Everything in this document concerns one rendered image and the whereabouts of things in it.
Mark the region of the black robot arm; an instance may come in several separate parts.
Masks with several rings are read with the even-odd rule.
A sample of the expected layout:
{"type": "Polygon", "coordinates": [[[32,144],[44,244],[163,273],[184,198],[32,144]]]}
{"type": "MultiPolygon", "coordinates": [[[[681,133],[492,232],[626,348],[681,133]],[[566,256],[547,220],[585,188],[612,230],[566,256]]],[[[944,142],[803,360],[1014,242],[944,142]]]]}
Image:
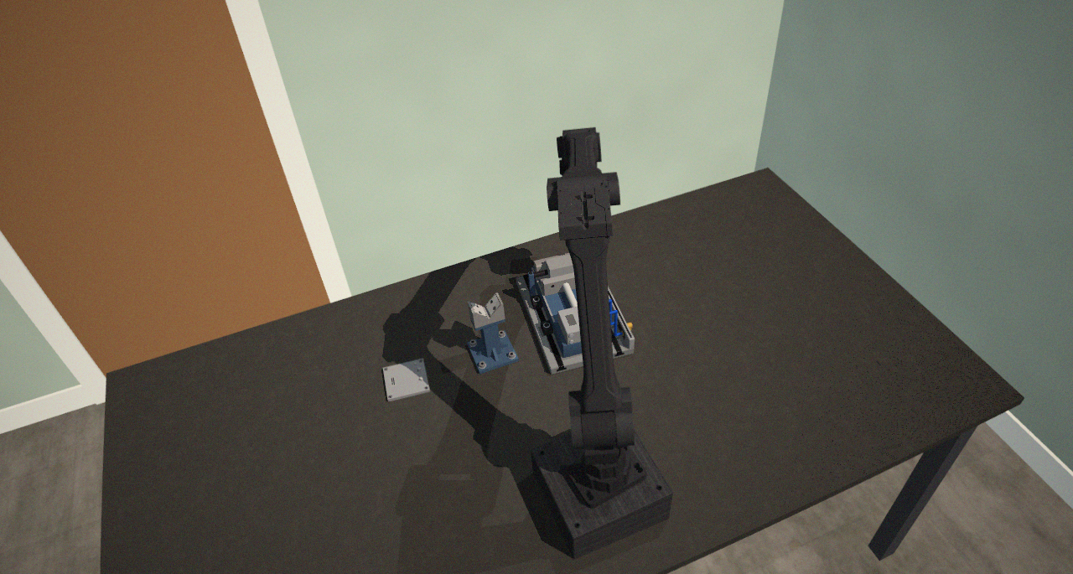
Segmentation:
{"type": "Polygon", "coordinates": [[[583,383],[580,391],[568,392],[568,412],[573,448],[585,447],[585,454],[567,474],[594,509],[646,479],[631,448],[631,388],[620,388],[613,370],[606,257],[613,235],[609,206],[620,206],[619,179],[617,172],[597,167],[602,159],[596,127],[562,130],[557,146],[561,177],[547,180],[547,204],[549,211],[558,210],[560,240],[573,262],[583,354],[583,383]]]}

